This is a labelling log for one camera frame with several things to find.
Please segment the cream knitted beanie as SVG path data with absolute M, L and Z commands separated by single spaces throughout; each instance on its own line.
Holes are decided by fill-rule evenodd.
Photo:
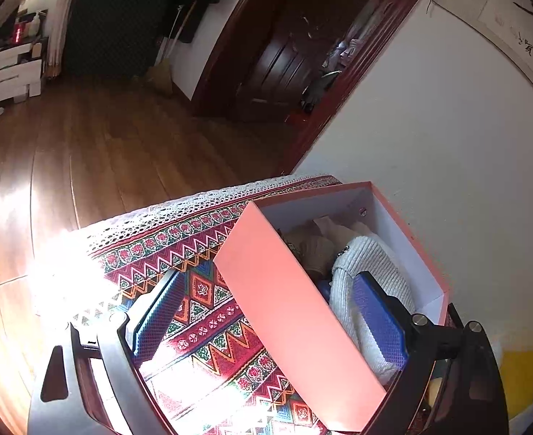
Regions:
M 394 253 L 375 234 L 353 235 L 339 247 L 331 269 L 329 307 L 363 356 L 374 376 L 386 386 L 406 365 L 406 327 L 396 314 L 417 310 L 406 273 Z

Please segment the salmon cardboard box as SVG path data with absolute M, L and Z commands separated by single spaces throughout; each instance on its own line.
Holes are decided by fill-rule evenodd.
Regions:
M 214 263 L 265 349 L 315 415 L 330 430 L 360 432 L 386 392 L 281 237 L 323 216 L 370 226 L 401 260 L 418 311 L 444 323 L 446 281 L 371 182 L 249 202 Z

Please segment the patterned woven bedspread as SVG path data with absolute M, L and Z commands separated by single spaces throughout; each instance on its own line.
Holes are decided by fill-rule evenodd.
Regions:
M 140 370 L 168 421 L 182 434 L 323 434 L 325 426 L 262 346 L 213 258 L 253 200 L 335 184 L 290 175 L 203 191 L 80 229 L 94 266 L 93 303 L 74 313 L 89 334 L 112 310 L 128 311 L 166 273 L 180 285 L 171 319 Z

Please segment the yellow cushion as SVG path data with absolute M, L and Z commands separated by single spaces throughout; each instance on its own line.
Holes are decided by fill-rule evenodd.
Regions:
M 500 375 L 512 419 L 533 403 L 533 351 L 504 352 Z

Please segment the straw broom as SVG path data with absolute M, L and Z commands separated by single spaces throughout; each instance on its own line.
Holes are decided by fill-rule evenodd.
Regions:
M 177 29 L 184 6 L 179 5 L 169 36 L 163 38 L 154 64 L 145 73 L 145 85 L 152 90 L 171 96 L 173 94 L 172 69 L 170 56 L 178 41 L 182 29 Z

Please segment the white low cabinet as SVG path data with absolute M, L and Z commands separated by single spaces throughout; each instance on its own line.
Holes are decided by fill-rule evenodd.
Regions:
M 45 54 L 45 38 L 0 51 L 0 102 L 40 96 Z

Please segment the dark red wooden door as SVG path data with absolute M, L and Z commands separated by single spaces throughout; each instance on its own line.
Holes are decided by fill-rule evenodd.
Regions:
M 239 0 L 193 92 L 244 180 L 291 171 L 418 0 Z

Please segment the dark mesh screen door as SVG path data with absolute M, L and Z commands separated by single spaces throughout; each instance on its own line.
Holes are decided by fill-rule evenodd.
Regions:
M 62 56 L 70 76 L 140 76 L 187 0 L 73 0 Z

